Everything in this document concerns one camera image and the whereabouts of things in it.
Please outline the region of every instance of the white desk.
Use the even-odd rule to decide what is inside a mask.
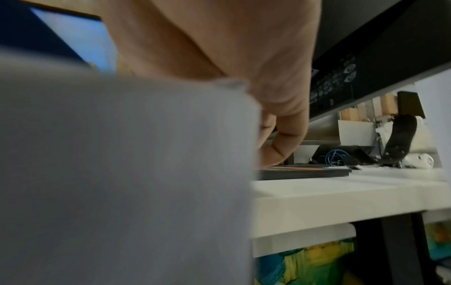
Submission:
[[[349,177],[254,182],[253,254],[354,237],[350,222],[426,212],[451,218],[451,190],[441,169],[366,169]]]

